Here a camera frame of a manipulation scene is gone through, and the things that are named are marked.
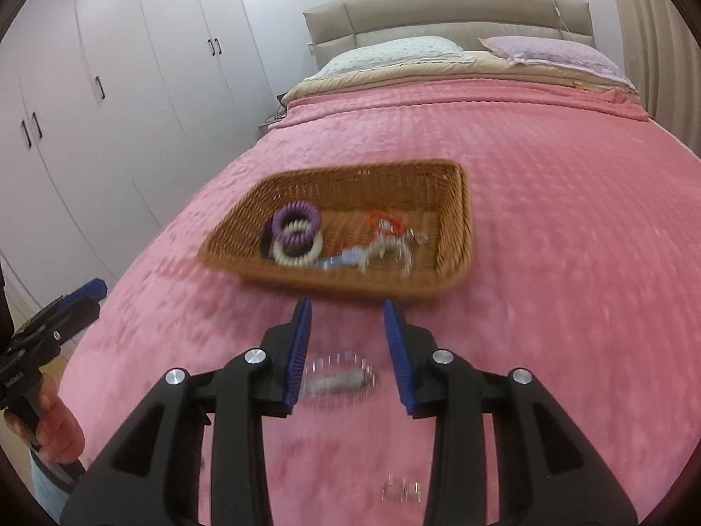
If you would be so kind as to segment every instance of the jewelry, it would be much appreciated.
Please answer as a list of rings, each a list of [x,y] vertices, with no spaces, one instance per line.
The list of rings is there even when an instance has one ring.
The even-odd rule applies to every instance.
[[[341,251],[340,255],[327,257],[327,259],[319,259],[314,265],[323,270],[347,267],[349,265],[356,267],[364,254],[365,248],[362,245],[354,245],[353,247],[348,247],[348,249]]]
[[[404,485],[395,484],[394,476],[390,475],[390,478],[382,487],[382,499],[383,500],[404,500]]]
[[[308,231],[311,227],[308,221],[299,219],[285,226],[283,233],[286,235],[299,234],[300,232]],[[306,254],[300,256],[290,256],[285,252],[285,247],[279,241],[273,242],[273,259],[281,267],[309,267],[314,261],[319,258],[321,250],[324,248],[324,236],[321,230],[314,235],[311,249]]]
[[[404,483],[404,500],[421,502],[421,485],[418,483]]]
[[[407,241],[403,237],[395,237],[394,235],[379,236],[365,249],[362,258],[358,262],[358,268],[361,273],[367,270],[370,264],[370,258],[373,256],[379,256],[380,258],[385,256],[386,251],[390,249],[396,253],[397,259],[404,261],[404,271],[403,275],[408,276],[411,273],[411,267],[413,262],[411,259],[411,249]]]
[[[394,482],[394,476],[390,475],[387,482],[382,487],[382,499],[394,501],[421,502],[421,485],[418,483],[408,483],[407,479],[402,480],[402,484]]]
[[[406,227],[391,215],[376,210],[369,212],[365,221],[375,231],[376,235],[402,235]]]
[[[428,243],[428,235],[422,233],[421,231],[416,231],[415,229],[407,229],[404,232],[404,239],[406,239],[407,241],[409,239],[413,239],[419,245],[425,245],[426,243]]]
[[[305,220],[309,227],[301,231],[287,232],[287,226],[295,221]],[[272,230],[275,241],[282,243],[285,248],[300,247],[311,243],[321,229],[321,214],[310,202],[292,202],[273,216]]]
[[[304,369],[301,397],[318,407],[337,407],[365,399],[377,385],[370,361],[350,351],[316,358]]]

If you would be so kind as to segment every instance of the metal screw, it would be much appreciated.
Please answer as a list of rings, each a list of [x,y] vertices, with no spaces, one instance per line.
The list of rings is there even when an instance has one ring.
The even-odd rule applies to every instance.
[[[166,382],[171,386],[181,384],[183,380],[185,380],[185,372],[183,372],[180,368],[171,370],[166,374]]]
[[[522,367],[520,367],[517,370],[514,370],[514,373],[511,374],[511,377],[514,379],[514,381],[517,384],[530,384],[533,381],[533,374],[529,372],[528,370],[524,370]]]
[[[253,350],[246,352],[246,355],[243,358],[249,364],[260,364],[261,362],[265,362],[267,357],[268,355],[264,350],[261,350],[260,348],[253,348]]]
[[[433,361],[437,364],[443,365],[450,364],[450,362],[455,359],[453,353],[448,350],[436,350],[431,358],[433,358]]]

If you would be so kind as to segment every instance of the headboard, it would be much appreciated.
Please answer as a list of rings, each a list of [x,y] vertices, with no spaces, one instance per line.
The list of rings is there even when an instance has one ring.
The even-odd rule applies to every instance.
[[[582,0],[338,0],[304,12],[319,68],[345,51],[413,36],[442,36],[466,50],[479,38],[534,36],[595,47]]]

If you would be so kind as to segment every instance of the woven basket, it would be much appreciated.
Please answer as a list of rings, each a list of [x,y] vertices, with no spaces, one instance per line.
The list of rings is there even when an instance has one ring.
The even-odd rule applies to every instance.
[[[426,245],[411,243],[413,268],[388,254],[373,258],[365,273],[356,267],[330,270],[285,268],[261,257],[259,235],[265,222],[285,204],[307,200],[322,215],[324,256],[341,243],[372,240],[370,210],[388,212],[407,228],[426,233]],[[236,204],[202,244],[205,264],[249,280],[373,298],[420,299],[459,281],[472,262],[470,191],[463,168],[449,160],[411,160],[286,171],[260,181]]]

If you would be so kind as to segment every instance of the purple pillow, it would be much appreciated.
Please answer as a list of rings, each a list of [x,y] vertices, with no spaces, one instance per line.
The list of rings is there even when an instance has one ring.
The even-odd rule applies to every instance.
[[[561,39],[506,36],[479,40],[493,54],[507,59],[509,65],[550,65],[583,71],[631,88],[620,67],[593,47]]]

